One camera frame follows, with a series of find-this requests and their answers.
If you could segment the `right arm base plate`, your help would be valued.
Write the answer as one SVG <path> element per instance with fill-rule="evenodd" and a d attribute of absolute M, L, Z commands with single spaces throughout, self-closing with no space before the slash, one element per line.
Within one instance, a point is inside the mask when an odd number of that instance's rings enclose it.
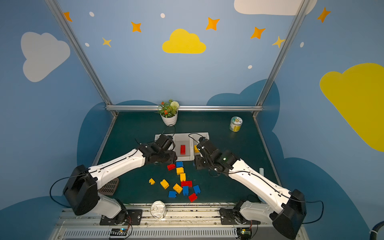
<path fill-rule="evenodd" d="M 247 220 L 240 211 L 234 209 L 219 209 L 221 225 L 251 225 L 252 221 Z"/>

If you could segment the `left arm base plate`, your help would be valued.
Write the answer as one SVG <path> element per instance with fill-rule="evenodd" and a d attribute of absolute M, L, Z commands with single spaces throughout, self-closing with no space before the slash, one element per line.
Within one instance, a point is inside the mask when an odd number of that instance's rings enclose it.
<path fill-rule="evenodd" d="M 138 226 L 141 223 L 143 210 L 122 210 L 110 219 L 102 215 L 100 226 Z"/>

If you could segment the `long red lego brick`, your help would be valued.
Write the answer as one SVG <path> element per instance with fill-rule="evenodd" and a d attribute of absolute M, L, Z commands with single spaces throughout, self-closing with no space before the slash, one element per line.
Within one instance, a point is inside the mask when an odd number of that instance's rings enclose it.
<path fill-rule="evenodd" d="M 181 155 L 185 155 L 186 154 L 186 146 L 185 145 L 181 145 L 181 147 L 180 147 L 180 154 Z"/>

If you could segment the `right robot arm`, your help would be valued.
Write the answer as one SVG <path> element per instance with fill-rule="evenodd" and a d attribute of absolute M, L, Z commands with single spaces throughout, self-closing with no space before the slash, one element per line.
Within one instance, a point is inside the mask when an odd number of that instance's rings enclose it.
<path fill-rule="evenodd" d="M 221 152 L 209 139 L 200 137 L 197 141 L 203 168 L 241 183 L 268 205 L 265 210 L 251 208 L 250 202 L 240 205 L 239 214 L 247 221 L 270 222 L 284 237 L 294 240 L 307 215 L 305 196 L 295 189 L 289 191 L 253 170 L 244 160 L 230 151 Z"/>

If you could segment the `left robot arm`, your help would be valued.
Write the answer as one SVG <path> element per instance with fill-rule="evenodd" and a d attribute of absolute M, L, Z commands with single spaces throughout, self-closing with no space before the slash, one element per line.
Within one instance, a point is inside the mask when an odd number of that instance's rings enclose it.
<path fill-rule="evenodd" d="M 121 201 L 111 199 L 99 192 L 111 180 L 148 164 L 172 164 L 177 160 L 173 137 L 160 135 L 151 144 L 139 144 L 130 152 L 109 162 L 86 168 L 76 167 L 63 189 L 63 195 L 76 216 L 96 213 L 116 225 L 128 222 L 127 209 Z"/>

